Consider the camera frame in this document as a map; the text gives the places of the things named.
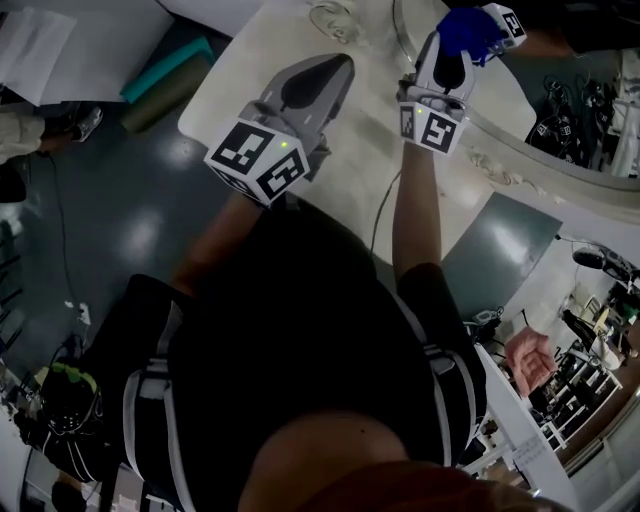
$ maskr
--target mirror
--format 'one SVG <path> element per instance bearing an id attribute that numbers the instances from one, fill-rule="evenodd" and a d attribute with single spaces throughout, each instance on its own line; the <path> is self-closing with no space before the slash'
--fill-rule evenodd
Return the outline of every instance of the mirror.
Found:
<path id="1" fill-rule="evenodd" d="M 480 157 L 474 163 L 486 176 L 500 175 L 499 184 L 513 181 L 504 173 L 520 176 L 560 200 L 637 224 L 640 58 L 631 34 L 638 33 L 633 20 L 640 10 L 635 2 L 624 2 L 628 10 L 617 7 L 622 2 L 501 3 L 521 18 L 528 38 L 474 68 L 470 123 L 460 144 Z M 449 7 L 475 5 L 395 2 L 402 52 L 415 62 L 416 49 Z"/>

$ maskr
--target black shirt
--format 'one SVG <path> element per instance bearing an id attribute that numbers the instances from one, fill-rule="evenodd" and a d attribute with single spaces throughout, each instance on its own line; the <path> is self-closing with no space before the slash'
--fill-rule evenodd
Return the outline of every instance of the black shirt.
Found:
<path id="1" fill-rule="evenodd" d="M 396 299 L 377 281 L 362 242 L 326 215 L 304 204 L 295 211 L 266 212 L 232 261 L 202 283 L 194 303 L 160 288 L 151 302 L 162 301 L 164 294 L 166 304 L 169 295 L 185 309 L 171 342 L 169 371 L 184 470 L 197 509 L 210 507 L 212 493 L 218 506 L 235 509 L 260 447 L 279 427 L 309 412 L 367 414 L 391 428 L 412 459 L 442 462 L 424 348 Z M 137 308 L 138 314 L 121 313 L 126 318 L 118 323 L 131 329 L 107 327 L 100 336 L 113 339 L 119 333 L 117 343 L 128 346 L 122 349 L 127 359 L 140 364 L 143 352 L 153 353 L 167 306 L 158 306 L 164 315 L 152 319 L 146 301 L 128 295 L 124 309 Z M 483 416 L 484 371 L 439 267 L 409 271 L 398 295 L 428 343 L 462 357 L 473 379 L 476 415 Z M 136 348 L 143 345 L 144 350 Z M 118 406 L 121 414 L 124 384 L 118 379 L 134 366 L 113 362 L 111 375 L 103 374 L 103 393 L 111 397 L 105 396 L 105 417 L 108 408 L 117 416 Z M 455 463 L 472 420 L 466 388 L 457 372 L 438 379 Z M 156 430 L 136 426 L 150 436 Z M 149 478 L 160 459 L 153 453 L 142 458 L 147 460 L 138 457 L 141 472 Z"/>

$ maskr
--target cable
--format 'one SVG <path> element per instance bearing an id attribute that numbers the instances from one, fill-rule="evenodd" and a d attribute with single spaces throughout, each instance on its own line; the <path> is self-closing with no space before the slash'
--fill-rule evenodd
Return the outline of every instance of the cable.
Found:
<path id="1" fill-rule="evenodd" d="M 384 197 L 382 198 L 382 202 L 380 203 L 380 207 L 378 208 L 378 213 L 376 215 L 376 221 L 373 224 L 373 234 L 371 235 L 371 247 L 369 248 L 369 256 L 373 256 L 373 247 L 376 243 L 376 233 L 378 232 L 378 222 L 380 222 L 380 216 L 382 215 L 382 209 L 384 208 L 384 203 L 387 202 L 387 198 L 389 197 L 389 194 L 391 193 L 391 189 L 393 188 L 393 184 L 398 180 L 398 178 L 400 177 L 400 174 L 402 173 L 402 169 L 400 169 L 398 171 L 398 173 L 394 176 L 394 178 L 391 180 L 391 183 L 389 184 L 389 188 L 387 188 L 387 191 L 384 194 Z"/>
<path id="2" fill-rule="evenodd" d="M 602 245 L 597 242 L 585 242 L 584 240 L 572 240 L 571 238 L 564 238 L 560 235 L 555 235 L 553 238 L 555 238 L 556 240 L 564 240 L 565 242 L 571 242 L 571 244 L 587 244 L 587 245 L 593 245 L 594 247 L 600 247 L 601 249 L 606 249 L 607 251 L 609 250 L 609 248 L 606 245 Z"/>
<path id="3" fill-rule="evenodd" d="M 49 155 L 51 165 L 53 167 L 53 183 L 56 191 L 56 198 L 58 202 L 58 211 L 60 212 L 60 231 L 62 233 L 62 261 L 64 264 L 64 275 L 67 280 L 67 288 L 69 289 L 69 295 L 73 301 L 74 307 L 78 304 L 78 298 L 73 290 L 73 284 L 71 283 L 71 276 L 69 274 L 69 262 L 67 261 L 67 228 L 65 226 L 64 207 L 62 206 L 62 197 L 60 195 L 60 186 L 58 185 L 58 168 L 53 157 Z"/>
<path id="4" fill-rule="evenodd" d="M 409 60 L 409 62 L 413 63 L 413 59 L 411 58 L 411 55 L 409 55 L 409 52 L 406 50 L 406 48 L 402 44 L 402 38 L 400 37 L 400 31 L 398 30 L 398 24 L 396 22 L 396 0 L 393 0 L 391 4 L 391 20 L 393 22 L 393 29 L 396 33 L 396 40 L 400 45 L 400 49 L 402 50 L 402 53 L 404 53 L 405 57 Z"/>

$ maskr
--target black cable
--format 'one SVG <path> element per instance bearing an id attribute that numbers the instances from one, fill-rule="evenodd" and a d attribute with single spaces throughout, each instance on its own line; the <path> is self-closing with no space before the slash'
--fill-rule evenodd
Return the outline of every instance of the black cable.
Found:
<path id="1" fill-rule="evenodd" d="M 380 222 L 380 216 L 382 215 L 382 209 L 384 208 L 384 204 L 387 202 L 387 198 L 389 197 L 389 194 L 391 193 L 391 189 L 393 188 L 393 184 L 398 181 L 398 178 L 400 177 L 400 174 L 402 173 L 402 169 L 398 171 L 398 174 L 396 174 L 394 176 L 394 178 L 391 180 L 391 183 L 389 184 L 389 188 L 387 188 L 387 191 L 384 194 L 384 197 L 382 198 L 382 202 L 380 203 L 380 207 L 378 208 L 378 213 L 376 215 L 376 221 L 373 224 L 373 234 L 371 235 L 371 247 L 369 248 L 369 256 L 373 256 L 373 246 L 376 243 L 376 233 L 378 232 L 378 222 Z"/>
<path id="2" fill-rule="evenodd" d="M 64 275 L 67 280 L 67 288 L 69 289 L 69 295 L 73 301 L 74 307 L 78 306 L 78 298 L 73 290 L 73 284 L 71 283 L 71 276 L 69 274 L 69 262 L 67 261 L 67 228 L 64 218 L 64 207 L 62 206 L 62 196 L 60 194 L 60 186 L 58 185 L 58 168 L 53 157 L 49 155 L 51 165 L 53 167 L 53 184 L 56 191 L 56 198 L 58 202 L 58 211 L 60 212 L 60 231 L 62 233 L 62 261 L 64 264 Z"/>
<path id="3" fill-rule="evenodd" d="M 572 244 L 587 244 L 587 245 L 593 245 L 594 247 L 600 247 L 601 249 L 606 249 L 607 251 L 609 250 L 609 248 L 606 245 L 602 245 L 597 242 L 585 242 L 584 240 L 572 240 L 571 238 L 564 238 L 560 235 L 555 235 L 554 238 L 556 240 L 564 240 L 565 242 L 571 242 Z"/>

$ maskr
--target white paper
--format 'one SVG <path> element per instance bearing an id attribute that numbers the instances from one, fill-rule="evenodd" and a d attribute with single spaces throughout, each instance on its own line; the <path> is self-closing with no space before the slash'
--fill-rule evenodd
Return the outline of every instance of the white paper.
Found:
<path id="1" fill-rule="evenodd" d="M 0 81 L 40 105 L 53 67 L 75 25 L 74 18 L 31 7 L 9 13 L 0 29 Z"/>
<path id="2" fill-rule="evenodd" d="M 513 452 L 513 462 L 520 471 L 545 453 L 546 447 L 539 436 L 535 435 L 518 446 Z"/>

